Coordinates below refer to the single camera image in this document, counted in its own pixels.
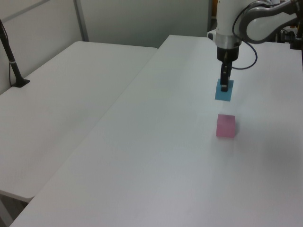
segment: pink block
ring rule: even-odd
[[[236,135],[236,116],[218,114],[216,136],[234,138],[235,135]]]

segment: white tabletop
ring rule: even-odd
[[[0,96],[0,193],[29,201],[155,48],[76,42]]]
[[[170,36],[12,227],[302,227],[301,52],[255,47],[223,102],[215,44]]]

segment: black pole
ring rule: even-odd
[[[13,87],[23,87],[25,84],[29,83],[28,79],[23,79],[19,68],[17,66],[15,57],[13,55],[13,52],[11,51],[11,48],[9,46],[9,40],[6,36],[5,30],[4,30],[4,26],[2,24],[2,21],[0,20],[0,39],[2,41],[3,47],[5,49],[6,55],[8,56],[9,59],[9,63],[14,71],[14,74],[16,76],[16,83],[14,85],[12,85]]]

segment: cable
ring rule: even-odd
[[[8,42],[9,42],[9,36],[8,36],[8,34],[7,34],[7,32],[6,32],[5,27],[4,27],[3,24],[2,24],[2,28],[3,28],[3,31],[4,31],[4,33],[5,33],[6,39],[7,39]]]
[[[278,6],[278,5],[280,5],[280,4],[266,5],[266,4],[262,3],[262,4],[260,4],[260,5],[255,6],[255,7],[263,6],[263,7],[265,7],[265,8],[271,8],[271,7]],[[246,43],[246,45],[248,45],[248,46],[253,50],[253,52],[255,53],[256,58],[255,58],[254,63],[252,63],[250,66],[247,66],[247,67],[245,67],[245,68],[236,68],[236,67],[233,67],[233,69],[235,69],[235,70],[247,70],[247,69],[253,67],[253,66],[257,63],[257,61],[258,61],[258,54],[257,54],[256,49],[255,49],[250,43],[244,41],[240,36],[238,36],[238,35],[235,33],[235,25],[236,25],[236,23],[237,23],[239,17],[240,17],[240,16],[241,16],[249,7],[250,7],[250,5],[248,5],[247,7],[245,7],[245,8],[241,11],[241,13],[237,16],[237,18],[235,19],[235,21],[234,21],[234,23],[233,23],[233,25],[232,25],[232,34],[233,34],[235,37],[237,37],[238,39],[240,39],[241,41],[243,41],[244,43]]]
[[[11,81],[10,81],[10,62],[9,62],[9,85],[12,87]]]
[[[5,33],[6,39],[9,42],[9,36],[8,36],[8,34],[7,34],[7,32],[6,32],[5,27],[4,27],[3,24],[2,24],[2,28],[3,28],[3,31]],[[11,84],[11,81],[10,81],[10,67],[11,67],[11,65],[10,65],[10,62],[9,62],[9,85],[10,85],[10,87],[12,87],[12,84]]]

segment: white wall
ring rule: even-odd
[[[73,0],[47,1],[3,24],[23,77],[82,40]],[[8,64],[0,44],[0,94],[9,88]]]
[[[89,41],[157,47],[169,35],[206,36],[210,0],[77,0]]]

